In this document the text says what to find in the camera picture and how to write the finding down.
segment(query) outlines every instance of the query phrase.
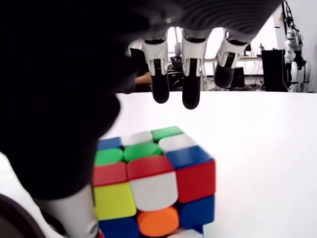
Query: white tabletop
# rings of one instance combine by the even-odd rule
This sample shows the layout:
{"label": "white tabletop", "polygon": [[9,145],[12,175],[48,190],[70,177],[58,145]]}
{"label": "white tabletop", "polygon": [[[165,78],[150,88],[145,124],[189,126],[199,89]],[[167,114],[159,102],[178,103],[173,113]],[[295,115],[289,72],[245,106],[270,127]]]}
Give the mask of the white tabletop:
{"label": "white tabletop", "polygon": [[[190,111],[181,93],[157,104],[150,93],[118,95],[121,112],[104,138],[177,125],[216,159],[215,222],[206,238],[298,238],[317,233],[317,95],[202,92]],[[0,192],[38,208],[0,158]]]}

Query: person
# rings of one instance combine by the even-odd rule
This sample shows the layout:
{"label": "person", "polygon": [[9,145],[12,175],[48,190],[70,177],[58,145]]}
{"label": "person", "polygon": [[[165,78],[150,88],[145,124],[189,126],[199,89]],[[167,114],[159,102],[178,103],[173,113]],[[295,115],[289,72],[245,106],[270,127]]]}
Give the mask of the person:
{"label": "person", "polygon": [[137,69],[134,92],[150,92],[152,78],[146,63],[144,52],[142,51],[142,41],[140,39],[135,40],[129,45],[128,55],[132,58]]}

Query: window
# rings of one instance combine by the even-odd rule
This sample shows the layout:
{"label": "window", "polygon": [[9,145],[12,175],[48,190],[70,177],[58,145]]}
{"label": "window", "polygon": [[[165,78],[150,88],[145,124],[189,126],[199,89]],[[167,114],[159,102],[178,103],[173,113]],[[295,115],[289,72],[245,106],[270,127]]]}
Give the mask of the window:
{"label": "window", "polygon": [[176,34],[174,27],[170,27],[167,32],[167,48],[169,53],[175,52],[175,45],[176,45]]}

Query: white wall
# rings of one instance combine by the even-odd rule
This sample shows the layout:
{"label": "white wall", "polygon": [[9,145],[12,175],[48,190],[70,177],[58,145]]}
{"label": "white wall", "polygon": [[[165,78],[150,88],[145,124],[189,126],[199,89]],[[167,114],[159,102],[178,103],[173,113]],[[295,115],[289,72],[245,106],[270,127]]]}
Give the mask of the white wall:
{"label": "white wall", "polygon": [[316,0],[287,0],[294,18],[294,23],[300,30],[303,39],[303,58],[312,67],[311,85],[309,90],[317,93],[317,27]]}

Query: black fingertip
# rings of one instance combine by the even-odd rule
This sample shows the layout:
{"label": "black fingertip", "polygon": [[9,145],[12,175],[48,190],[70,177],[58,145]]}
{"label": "black fingertip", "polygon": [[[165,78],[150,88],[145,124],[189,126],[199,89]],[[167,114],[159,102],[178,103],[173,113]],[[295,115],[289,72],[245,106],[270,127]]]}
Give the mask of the black fingertip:
{"label": "black fingertip", "polygon": [[157,103],[166,103],[169,98],[169,84],[166,75],[152,76],[152,93]]}
{"label": "black fingertip", "polygon": [[187,109],[195,109],[200,100],[200,77],[184,76],[183,104]]}
{"label": "black fingertip", "polygon": [[214,83],[219,88],[227,88],[230,86],[233,79],[234,69],[230,67],[221,67],[219,63],[217,64],[216,70],[214,72]]}

